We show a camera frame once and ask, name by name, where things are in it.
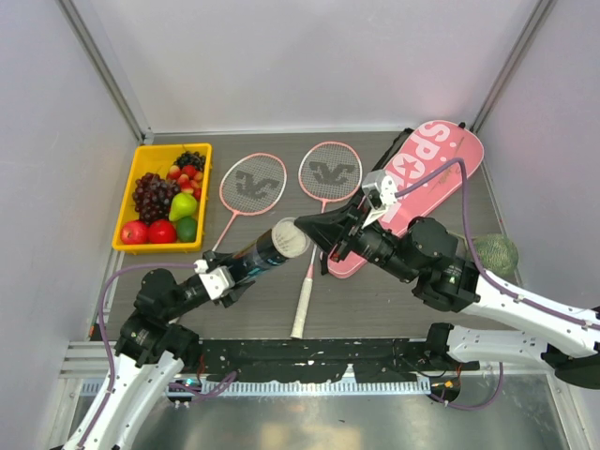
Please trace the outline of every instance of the green mesh object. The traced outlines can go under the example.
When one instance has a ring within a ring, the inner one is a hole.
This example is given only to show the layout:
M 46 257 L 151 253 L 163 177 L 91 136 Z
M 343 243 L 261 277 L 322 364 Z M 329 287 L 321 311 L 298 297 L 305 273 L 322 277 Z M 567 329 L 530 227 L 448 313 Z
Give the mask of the green mesh object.
M 517 246 L 503 234 L 486 234 L 472 242 L 481 264 L 498 277 L 510 277 L 517 270 Z

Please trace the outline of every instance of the gray wooden table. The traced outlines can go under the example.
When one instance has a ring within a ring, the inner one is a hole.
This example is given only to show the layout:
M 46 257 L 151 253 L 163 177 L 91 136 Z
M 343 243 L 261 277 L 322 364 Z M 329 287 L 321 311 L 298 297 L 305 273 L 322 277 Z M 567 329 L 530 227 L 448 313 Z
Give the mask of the gray wooden table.
M 297 171 L 304 154 L 322 141 L 341 141 L 359 154 L 367 172 L 397 136 L 393 132 L 315 133 L 210 136 L 214 147 L 209 202 L 206 210 L 203 249 L 211 248 L 231 217 L 220 203 L 218 185 L 223 174 L 241 157 L 255 152 L 280 157 L 288 170 L 288 185 L 275 206 L 257 217 L 239 217 L 225 236 L 219 251 L 235 251 L 253 241 L 281 218 L 316 214 L 320 203 L 310 199 L 299 187 Z M 470 191 L 471 223 L 475 234 L 498 233 L 500 230 L 484 175 L 473 175 Z M 436 209 L 433 217 L 448 230 L 462 230 L 460 192 Z M 123 266 L 135 263 L 193 263 L 201 253 L 126 255 Z M 204 305 L 186 314 L 181 324 L 203 338 L 287 338 L 300 286 L 308 268 L 310 251 L 297 260 L 257 280 L 233 307 Z M 173 271 L 178 280 L 191 274 Z M 133 301 L 140 289 L 144 272 L 127 274 L 118 281 L 108 324 L 109 336 L 118 337 L 123 321 L 133 311 Z M 306 338 L 382 338 L 424 337 L 434 322 L 450 322 L 472 328 L 495 328 L 501 325 L 462 314 L 440 313 L 411 295 L 412 285 L 404 285 L 383 270 L 365 266 L 346 279 L 316 276 L 308 309 Z

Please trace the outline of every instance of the yellow tray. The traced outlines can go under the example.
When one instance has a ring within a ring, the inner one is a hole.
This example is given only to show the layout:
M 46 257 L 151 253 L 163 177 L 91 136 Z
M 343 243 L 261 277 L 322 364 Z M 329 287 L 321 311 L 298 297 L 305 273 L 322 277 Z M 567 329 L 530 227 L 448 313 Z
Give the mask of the yellow tray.
M 191 153 L 198 152 L 206 157 L 204 165 L 204 179 L 202 180 L 202 196 L 200 204 L 193 217 L 198 221 L 198 231 L 194 242 L 175 242 L 171 244 L 140 244 L 126 245 L 121 240 L 121 228 L 130 220 L 137 220 L 140 215 L 135 211 L 135 202 L 132 195 L 135 190 L 135 180 L 142 178 L 146 173 L 158 173 L 161 178 L 167 176 L 169 168 L 175 160 L 185 151 Z M 208 180 L 212 169 L 213 147 L 210 143 L 179 143 L 176 145 L 142 145 L 135 151 L 127 187 L 121 201 L 121 211 L 119 219 L 114 227 L 112 236 L 112 248 L 119 251 L 125 251 L 131 254 L 141 253 L 172 253 L 197 251 L 203 243 L 204 211 L 206 210 L 206 200 L 208 200 Z

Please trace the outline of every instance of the pear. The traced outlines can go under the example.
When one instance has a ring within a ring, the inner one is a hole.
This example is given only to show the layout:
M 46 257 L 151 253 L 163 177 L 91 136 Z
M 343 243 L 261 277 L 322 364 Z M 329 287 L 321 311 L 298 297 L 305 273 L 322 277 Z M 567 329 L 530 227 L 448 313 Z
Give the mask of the pear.
M 169 220 L 176 222 L 180 218 L 191 216 L 196 212 L 197 207 L 198 202 L 193 195 L 180 192 L 172 198 Z

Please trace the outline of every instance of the pink badminton racket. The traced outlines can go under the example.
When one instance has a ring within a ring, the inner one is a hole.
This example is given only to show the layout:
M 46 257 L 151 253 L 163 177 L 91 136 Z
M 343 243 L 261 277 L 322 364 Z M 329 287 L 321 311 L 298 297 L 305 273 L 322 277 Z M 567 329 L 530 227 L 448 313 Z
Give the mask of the pink badminton racket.
M 218 195 L 232 218 L 213 247 L 216 250 L 238 216 L 258 216 L 277 204 L 287 181 L 278 157 L 255 153 L 237 161 L 221 180 Z
M 362 179 L 363 166 L 360 158 L 352 147 L 341 142 L 322 142 L 312 147 L 302 159 L 298 170 L 300 188 L 309 197 L 321 202 L 321 212 L 325 211 L 328 203 L 349 199 Z M 302 338 L 304 335 L 316 254 L 317 246 L 314 246 L 298 298 L 292 338 Z

